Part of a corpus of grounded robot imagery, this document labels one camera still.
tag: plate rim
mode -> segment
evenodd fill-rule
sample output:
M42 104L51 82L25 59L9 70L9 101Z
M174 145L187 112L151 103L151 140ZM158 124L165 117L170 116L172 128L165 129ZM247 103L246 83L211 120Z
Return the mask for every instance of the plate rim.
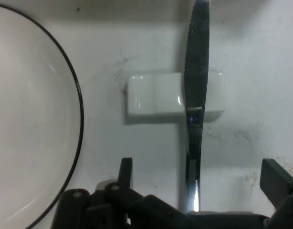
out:
M75 166L77 164L77 161L78 161L78 158L79 158L79 155L80 155L80 151L81 151L81 146L82 146L82 141L83 141L83 131L84 131L84 105L83 105L83 97L82 97L82 92L81 92L81 87L79 85L79 81L78 81L78 78L76 76L76 73L74 71L74 68L66 54L66 52L64 51L64 49L61 47L61 45L58 43L58 41L52 36L51 33L49 33L48 30L46 30L40 23L38 23L36 20L34 20L33 18L31 18L30 16L28 16L27 14L17 10L17 9L14 9L10 6L6 6L6 5L3 5L0 3L0 7L1 8L4 8L4 9L7 9L7 10L10 10L14 13L17 13L23 17L25 17L26 19L28 19L29 21L31 21L32 23L34 23L36 26L38 26L46 35L49 36L49 38L53 41L53 43L56 45L56 47L60 50L60 52L62 53L64 59L66 60L67 64L68 64L68 67L70 68L70 71L73 75L73 79L74 79L74 82L75 82L75 86L76 86L76 89L77 89L77 92L78 92L78 97L79 97L79 103L80 103L80 134L79 134L79 141L78 141L78 145L77 145L77 149L76 149L76 152L75 152L75 157L74 157L74 161L73 161L73 164L70 168L70 171L67 175L67 178L64 182L64 184L62 185L60 191L58 192L57 196L53 199L53 201L51 202L51 204L45 209L45 211L35 220L33 221L29 226L26 227L26 229L31 229L33 228L36 224L38 224L48 213L49 211L53 208L53 206L57 203L57 201L59 200L60 196L62 195L62 193L65 191L72 175L73 175L73 172L74 172L74 169L75 169Z

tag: white plate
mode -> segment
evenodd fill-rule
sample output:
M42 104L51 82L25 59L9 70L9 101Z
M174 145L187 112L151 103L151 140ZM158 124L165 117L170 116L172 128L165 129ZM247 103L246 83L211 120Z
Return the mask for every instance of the white plate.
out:
M83 137L69 59L28 16L0 6L0 229L35 225L65 189Z

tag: white table surface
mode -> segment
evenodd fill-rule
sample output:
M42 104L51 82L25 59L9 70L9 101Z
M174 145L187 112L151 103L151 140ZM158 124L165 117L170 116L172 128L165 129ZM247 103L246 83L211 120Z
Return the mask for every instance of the white table surface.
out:
M125 121L125 74L183 70L187 0L6 0L61 44L81 85L82 150L69 188L93 192L134 159L134 189L178 207L183 124ZM293 175L293 0L213 0L210 67L225 74L226 111L204 125L202 210L273 213L259 188L272 157ZM35 228L50 227L52 210Z

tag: screw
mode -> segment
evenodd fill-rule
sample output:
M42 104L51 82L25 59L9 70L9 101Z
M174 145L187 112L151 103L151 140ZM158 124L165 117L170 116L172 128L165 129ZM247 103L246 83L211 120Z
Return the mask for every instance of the screw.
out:
M119 190L120 189L120 186L119 185L113 185L111 187L112 190Z
M78 197L81 197L81 196L82 196L82 193L80 191L75 191L73 193L73 197L75 197L75 198L78 198Z

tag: stainless steel knife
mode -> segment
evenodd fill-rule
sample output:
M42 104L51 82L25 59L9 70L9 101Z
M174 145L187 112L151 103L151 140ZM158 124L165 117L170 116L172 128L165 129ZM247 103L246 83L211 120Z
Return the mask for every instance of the stainless steel knife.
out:
M188 149L186 212L200 210L200 158L209 64L210 0L196 0L188 31L184 88Z

